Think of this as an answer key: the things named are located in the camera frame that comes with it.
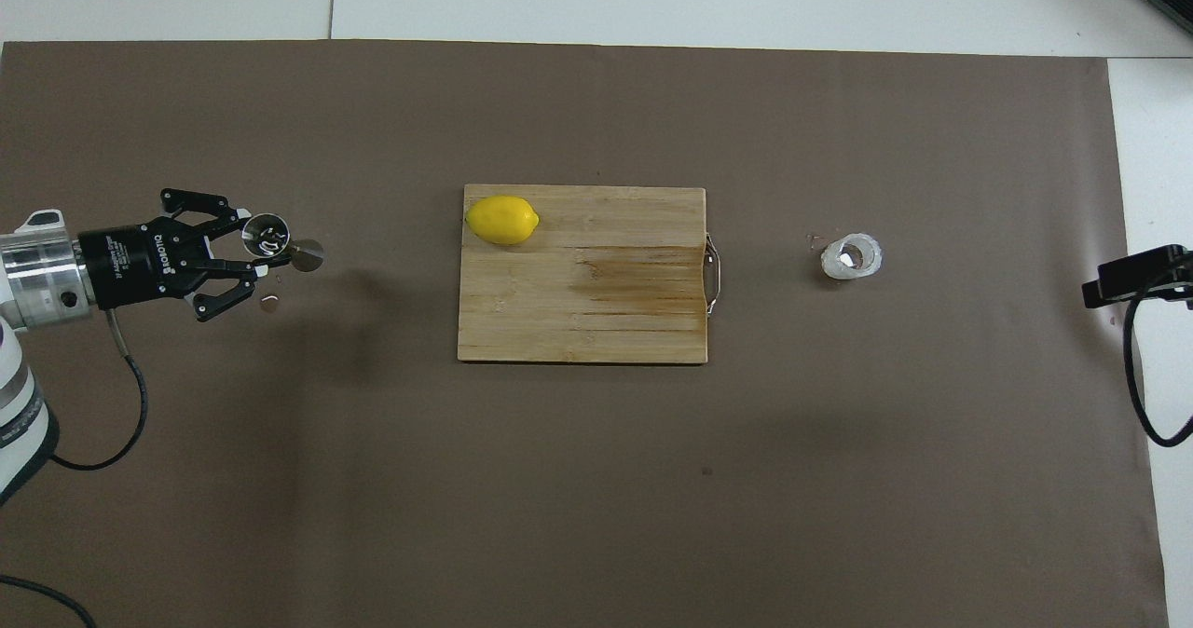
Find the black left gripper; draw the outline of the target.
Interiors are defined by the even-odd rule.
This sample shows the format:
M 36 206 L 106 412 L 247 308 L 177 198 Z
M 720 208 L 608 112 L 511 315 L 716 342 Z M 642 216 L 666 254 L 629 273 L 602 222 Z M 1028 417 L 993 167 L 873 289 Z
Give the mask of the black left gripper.
M 284 264 L 282 254 L 254 260 L 200 260 L 205 244 L 242 230 L 253 217 L 225 196 L 162 189 L 160 203 L 163 217 L 157 221 L 78 233 L 78 253 L 89 276 L 94 304 L 101 310 L 157 298 L 185 298 L 196 320 L 208 322 L 242 304 L 255 293 L 256 281 Z M 187 224 L 179 218 L 183 213 L 200 213 L 210 218 Z M 200 293 L 209 281 L 230 281 L 230 287 L 217 295 Z

